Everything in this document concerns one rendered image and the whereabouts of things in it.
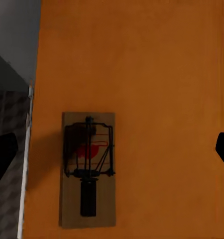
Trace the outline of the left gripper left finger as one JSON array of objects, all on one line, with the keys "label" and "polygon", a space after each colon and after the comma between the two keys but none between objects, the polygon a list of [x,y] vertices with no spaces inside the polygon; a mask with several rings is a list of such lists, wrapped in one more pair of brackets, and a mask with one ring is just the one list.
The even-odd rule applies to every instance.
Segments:
[{"label": "left gripper left finger", "polygon": [[0,135],[0,180],[18,152],[16,136],[13,132]]}]

